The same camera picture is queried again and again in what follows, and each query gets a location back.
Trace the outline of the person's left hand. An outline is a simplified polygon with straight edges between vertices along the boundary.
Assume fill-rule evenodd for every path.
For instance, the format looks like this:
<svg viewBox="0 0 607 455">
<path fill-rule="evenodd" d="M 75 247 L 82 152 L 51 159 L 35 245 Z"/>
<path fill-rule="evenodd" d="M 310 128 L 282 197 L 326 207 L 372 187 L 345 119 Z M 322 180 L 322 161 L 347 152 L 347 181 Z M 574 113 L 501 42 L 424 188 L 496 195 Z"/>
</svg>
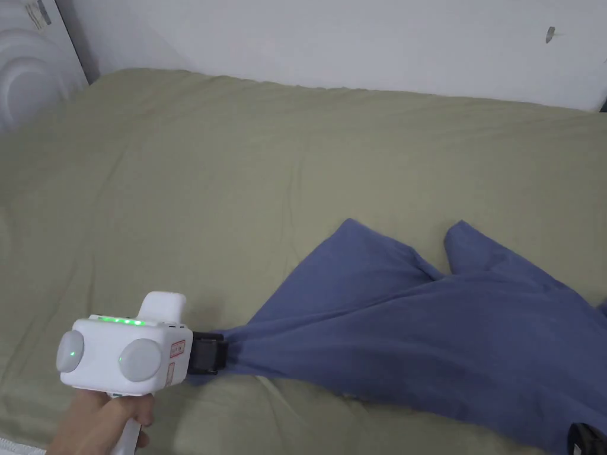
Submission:
<svg viewBox="0 0 607 455">
<path fill-rule="evenodd" d="M 46 449 L 47 454 L 110 454 L 132 420 L 143 427 L 154 421 L 153 395 L 111 399 L 78 389 Z"/>
</svg>

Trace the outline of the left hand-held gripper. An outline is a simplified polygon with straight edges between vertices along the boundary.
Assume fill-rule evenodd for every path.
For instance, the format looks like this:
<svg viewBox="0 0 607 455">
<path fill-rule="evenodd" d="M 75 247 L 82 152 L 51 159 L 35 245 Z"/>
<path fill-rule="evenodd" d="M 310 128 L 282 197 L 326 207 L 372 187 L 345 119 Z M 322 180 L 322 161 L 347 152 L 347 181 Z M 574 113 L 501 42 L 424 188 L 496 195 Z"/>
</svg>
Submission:
<svg viewBox="0 0 607 455">
<path fill-rule="evenodd" d="M 56 355 L 61 382 L 109 398 L 154 395 L 188 376 L 216 375 L 226 367 L 228 341 L 197 332 L 182 321 L 186 298 L 152 291 L 138 313 L 93 314 L 62 335 Z M 130 420 L 110 454 L 136 454 L 143 426 Z"/>
</svg>

